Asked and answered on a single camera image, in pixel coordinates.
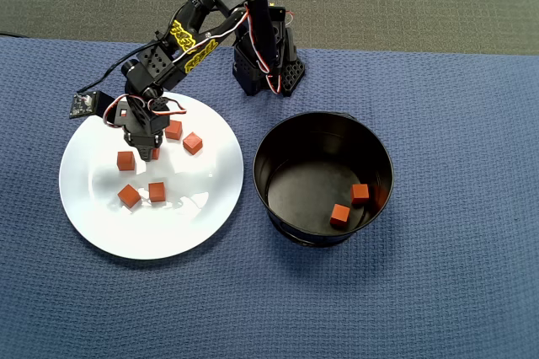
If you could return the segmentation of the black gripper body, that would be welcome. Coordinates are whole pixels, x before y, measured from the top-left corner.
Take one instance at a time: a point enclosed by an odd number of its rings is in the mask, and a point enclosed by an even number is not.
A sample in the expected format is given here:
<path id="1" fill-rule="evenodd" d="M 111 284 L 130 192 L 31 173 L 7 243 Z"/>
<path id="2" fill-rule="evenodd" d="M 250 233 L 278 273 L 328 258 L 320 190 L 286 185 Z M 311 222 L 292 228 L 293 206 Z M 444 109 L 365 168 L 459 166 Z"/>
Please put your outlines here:
<path id="1" fill-rule="evenodd" d="M 123 130 L 128 145 L 160 147 L 169 116 L 156 115 L 138 99 L 124 98 L 112 109 L 111 122 Z"/>

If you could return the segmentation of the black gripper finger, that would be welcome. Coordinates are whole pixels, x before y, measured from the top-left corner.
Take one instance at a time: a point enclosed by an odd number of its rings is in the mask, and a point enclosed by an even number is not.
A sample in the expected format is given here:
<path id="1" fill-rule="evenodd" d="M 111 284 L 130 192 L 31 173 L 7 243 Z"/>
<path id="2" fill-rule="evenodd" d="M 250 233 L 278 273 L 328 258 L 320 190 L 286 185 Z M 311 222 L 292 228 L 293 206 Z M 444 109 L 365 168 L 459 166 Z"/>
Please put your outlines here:
<path id="1" fill-rule="evenodd" d="M 135 146 L 135 149 L 138 151 L 138 154 L 142 161 L 151 162 L 153 160 L 158 160 L 160 156 L 160 147 L 150 147 L 150 146 Z"/>

